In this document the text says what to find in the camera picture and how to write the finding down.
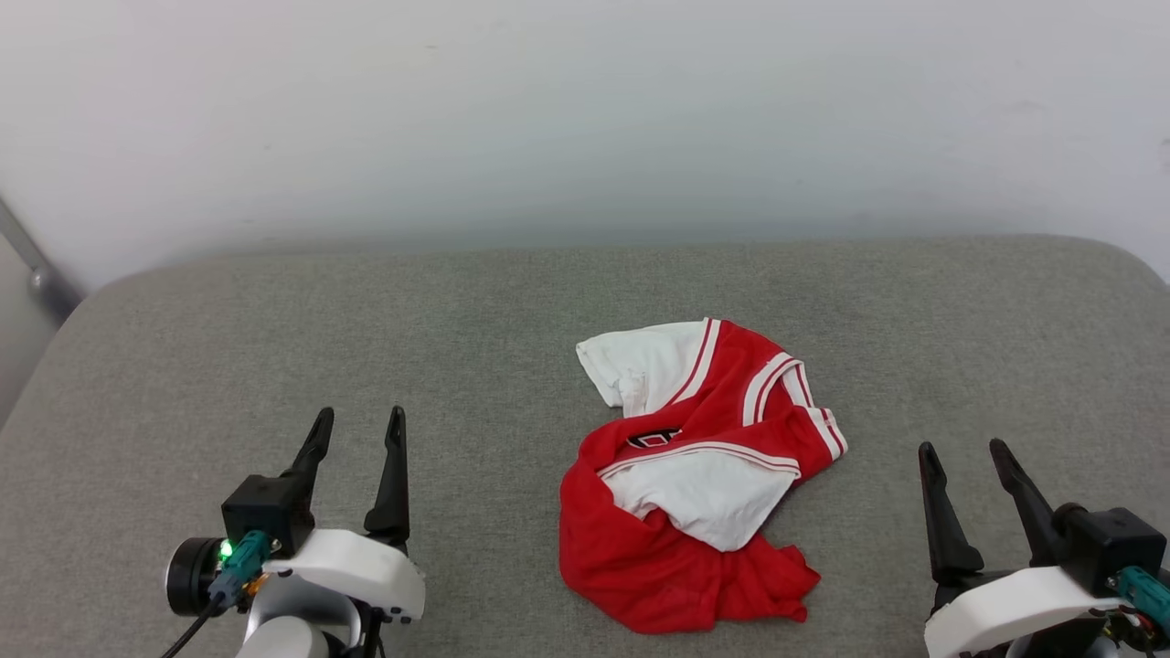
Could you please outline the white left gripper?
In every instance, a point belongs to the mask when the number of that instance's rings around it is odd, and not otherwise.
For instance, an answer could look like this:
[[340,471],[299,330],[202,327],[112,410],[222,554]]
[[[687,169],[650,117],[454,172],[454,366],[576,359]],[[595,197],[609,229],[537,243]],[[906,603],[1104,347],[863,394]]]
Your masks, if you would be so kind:
[[[290,466],[281,478],[316,484],[319,462],[333,437],[333,407],[322,407]],[[324,625],[358,625],[358,603],[388,616],[420,621],[425,614],[424,575],[407,557],[410,468],[406,414],[388,417],[385,460],[376,503],[364,519],[364,537],[343,529],[314,530],[290,558],[271,558],[261,587],[261,621],[292,616]]]

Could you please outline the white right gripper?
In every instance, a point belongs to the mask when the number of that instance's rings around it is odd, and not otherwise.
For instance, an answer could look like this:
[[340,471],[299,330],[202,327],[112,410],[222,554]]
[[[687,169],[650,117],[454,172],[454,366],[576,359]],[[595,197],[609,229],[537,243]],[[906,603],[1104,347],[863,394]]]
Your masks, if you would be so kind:
[[[1119,597],[1090,595],[1065,570],[1052,567],[1065,557],[1065,540],[1053,526],[1053,508],[1005,441],[991,439],[989,451],[1003,491],[1016,503],[1032,568],[976,587],[932,612],[924,630],[930,658],[961,658],[1014,640],[1035,640],[1041,631],[1062,623],[1101,621],[1090,610],[1112,612],[1122,604]],[[930,441],[918,446],[918,468],[932,582],[961,587],[980,575],[984,560],[968,542],[954,512],[947,471]]]

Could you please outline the red and white jersey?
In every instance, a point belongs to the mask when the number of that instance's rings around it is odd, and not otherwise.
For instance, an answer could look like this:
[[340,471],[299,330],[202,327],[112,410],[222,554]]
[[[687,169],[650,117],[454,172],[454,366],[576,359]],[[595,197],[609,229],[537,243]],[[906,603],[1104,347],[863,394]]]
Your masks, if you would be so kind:
[[806,621],[819,574],[763,526],[848,445],[801,359],[711,317],[598,334],[576,354],[622,414],[560,480],[565,584],[642,635]]

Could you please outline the grey metal wall rail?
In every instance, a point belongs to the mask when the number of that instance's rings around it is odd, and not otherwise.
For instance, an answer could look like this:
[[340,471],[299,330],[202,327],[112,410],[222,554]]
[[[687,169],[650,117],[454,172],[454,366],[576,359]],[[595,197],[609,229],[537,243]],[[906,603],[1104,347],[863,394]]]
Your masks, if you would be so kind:
[[37,248],[37,244],[5,203],[4,196],[0,196],[0,237],[4,237],[18,258],[29,268],[32,295],[46,311],[50,313],[56,324],[64,324],[80,307],[83,296],[62,270],[58,270]]

